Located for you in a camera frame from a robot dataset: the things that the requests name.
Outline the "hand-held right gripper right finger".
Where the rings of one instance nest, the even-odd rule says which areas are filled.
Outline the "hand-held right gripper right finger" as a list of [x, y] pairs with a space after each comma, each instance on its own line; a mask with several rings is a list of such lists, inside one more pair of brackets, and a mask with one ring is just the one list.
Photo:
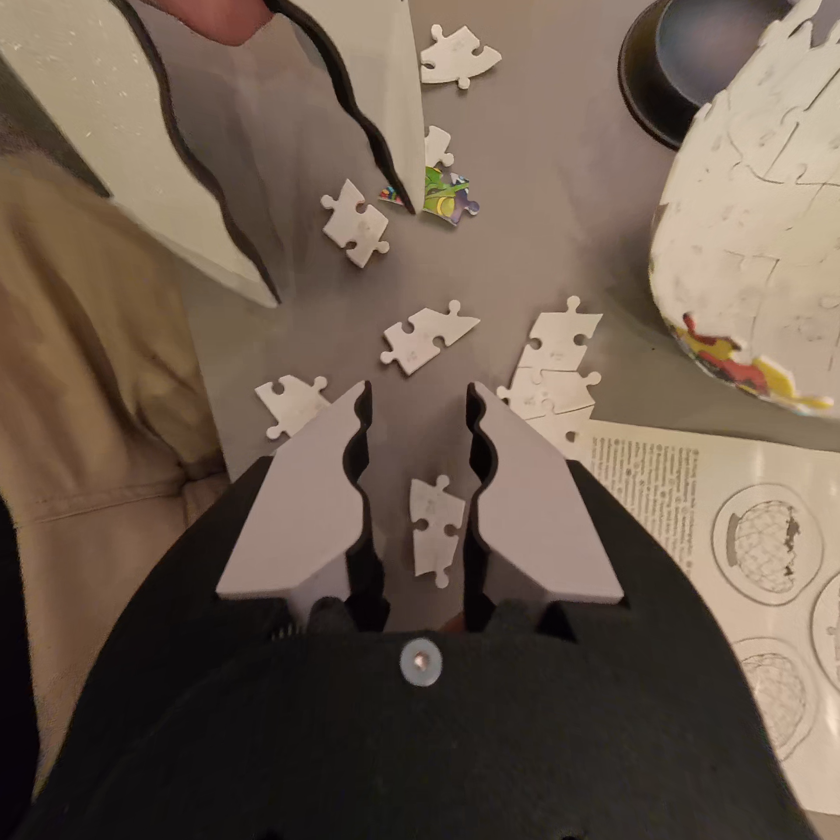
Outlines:
[[539, 622], [560, 602], [624, 598], [566, 457], [485, 385], [465, 396], [469, 467], [478, 480], [464, 539], [463, 614], [483, 629], [503, 602]]

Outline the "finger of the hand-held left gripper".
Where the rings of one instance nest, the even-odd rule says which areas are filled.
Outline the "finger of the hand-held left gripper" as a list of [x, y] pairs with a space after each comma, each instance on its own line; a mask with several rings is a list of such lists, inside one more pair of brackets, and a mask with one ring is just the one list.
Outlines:
[[205, 277], [277, 308], [220, 187], [183, 142], [165, 70], [129, 4], [2, 1], [1, 42], [10, 70], [120, 212]]
[[267, 1], [317, 50], [379, 172], [411, 214], [424, 204], [425, 124], [413, 23], [404, 1]]

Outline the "white instruction leaflet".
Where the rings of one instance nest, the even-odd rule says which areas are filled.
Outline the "white instruction leaflet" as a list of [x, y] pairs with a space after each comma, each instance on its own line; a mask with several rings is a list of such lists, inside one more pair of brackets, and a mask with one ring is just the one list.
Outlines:
[[801, 805], [838, 815], [838, 454], [595, 420], [574, 446], [716, 617]]

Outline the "person's left hand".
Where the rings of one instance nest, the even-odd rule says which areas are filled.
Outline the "person's left hand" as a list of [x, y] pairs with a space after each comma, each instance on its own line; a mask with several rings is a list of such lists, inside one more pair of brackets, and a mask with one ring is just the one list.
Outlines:
[[275, 16], [264, 1], [145, 1], [198, 35], [223, 46], [241, 46]]

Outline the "black puzzle ball stand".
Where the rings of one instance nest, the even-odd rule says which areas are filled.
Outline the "black puzzle ball stand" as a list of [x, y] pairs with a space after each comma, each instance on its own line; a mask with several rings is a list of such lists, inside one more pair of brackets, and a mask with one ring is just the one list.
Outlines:
[[641, 128], [677, 151], [701, 107], [735, 78], [787, 1], [657, 1], [628, 29], [620, 91]]

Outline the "partly built puzzle ball shell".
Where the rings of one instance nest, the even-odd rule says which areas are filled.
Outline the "partly built puzzle ball shell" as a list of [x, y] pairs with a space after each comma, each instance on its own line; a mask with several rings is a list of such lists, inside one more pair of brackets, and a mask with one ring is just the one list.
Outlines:
[[674, 340], [722, 384], [839, 417], [839, 34], [795, 2], [689, 125], [649, 250]]

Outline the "green colourful puzzle piece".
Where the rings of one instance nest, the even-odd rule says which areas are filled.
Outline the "green colourful puzzle piece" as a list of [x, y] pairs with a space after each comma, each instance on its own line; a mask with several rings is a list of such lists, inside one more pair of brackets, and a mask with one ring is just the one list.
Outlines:
[[464, 214], [473, 217], [480, 211], [478, 202], [469, 195], [468, 178], [451, 171], [427, 166], [423, 212], [457, 226]]

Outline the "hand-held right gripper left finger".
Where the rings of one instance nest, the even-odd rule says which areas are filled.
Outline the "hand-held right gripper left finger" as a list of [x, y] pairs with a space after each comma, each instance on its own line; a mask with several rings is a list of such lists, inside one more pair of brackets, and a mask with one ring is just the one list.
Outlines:
[[357, 627], [384, 627], [383, 563], [360, 478], [369, 465], [369, 381], [359, 381], [279, 446], [228, 557], [216, 595], [281, 599], [297, 625], [323, 598]]

